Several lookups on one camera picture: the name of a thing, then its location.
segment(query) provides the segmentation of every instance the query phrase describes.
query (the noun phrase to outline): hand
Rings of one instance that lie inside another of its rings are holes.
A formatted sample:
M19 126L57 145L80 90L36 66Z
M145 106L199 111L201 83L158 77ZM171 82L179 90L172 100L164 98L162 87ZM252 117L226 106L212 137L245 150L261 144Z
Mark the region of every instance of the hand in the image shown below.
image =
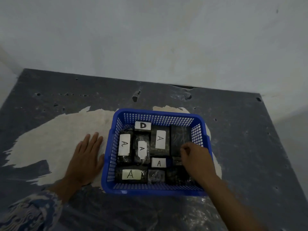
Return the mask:
M65 173L65 178L75 180L81 185L92 182L104 165L104 155L97 160L103 137L98 138L98 132L95 132L90 142L89 139L90 135L87 134L84 140L79 142Z
M216 177L215 166L209 150L195 143L184 143L180 149L183 166L201 186Z

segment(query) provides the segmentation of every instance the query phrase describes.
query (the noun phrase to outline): forearm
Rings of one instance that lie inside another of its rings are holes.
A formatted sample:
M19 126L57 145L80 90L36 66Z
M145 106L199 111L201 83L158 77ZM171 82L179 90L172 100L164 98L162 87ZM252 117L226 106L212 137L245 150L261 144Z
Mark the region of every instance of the forearm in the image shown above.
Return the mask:
M68 177L64 177L60 182L49 187L47 190L55 192L61 199L62 203L66 203L77 190L81 188L81 184Z
M229 231L264 231L264 228L255 220L231 193L226 184L217 176L202 183L214 206Z

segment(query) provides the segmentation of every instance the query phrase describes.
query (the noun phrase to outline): blue patterned shirt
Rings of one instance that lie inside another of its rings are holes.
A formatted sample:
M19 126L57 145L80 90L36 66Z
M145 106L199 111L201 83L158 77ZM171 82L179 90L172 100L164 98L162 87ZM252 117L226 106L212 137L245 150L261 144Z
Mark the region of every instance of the blue patterned shirt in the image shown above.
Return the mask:
M62 202L50 191L30 195L9 206L0 219L0 230L51 230L59 220Z

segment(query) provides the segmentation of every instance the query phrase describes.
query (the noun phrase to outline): white label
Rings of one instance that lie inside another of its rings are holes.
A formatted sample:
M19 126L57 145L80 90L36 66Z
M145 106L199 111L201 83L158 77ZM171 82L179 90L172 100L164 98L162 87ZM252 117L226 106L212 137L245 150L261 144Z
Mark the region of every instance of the white label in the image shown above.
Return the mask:
M140 180L142 171L139 169L123 169L122 180Z
M138 141L138 156L140 159L145 159L147 156L147 142Z
M151 123L150 122L135 122L135 129L150 131Z
M118 155L129 155L130 145L131 145L131 135L130 134L120 135Z
M152 168L166 168L166 158L152 158Z
M166 148L166 132L165 131L156 131L155 148L159 148L159 149Z

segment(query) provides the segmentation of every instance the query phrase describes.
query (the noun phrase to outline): right hand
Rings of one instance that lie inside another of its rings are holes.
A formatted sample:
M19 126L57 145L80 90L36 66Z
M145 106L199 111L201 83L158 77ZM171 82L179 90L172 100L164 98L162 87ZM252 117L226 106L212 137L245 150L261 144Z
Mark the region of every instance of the right hand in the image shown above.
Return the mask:
M209 150L187 142L180 149L183 166L201 186L216 177L215 166Z

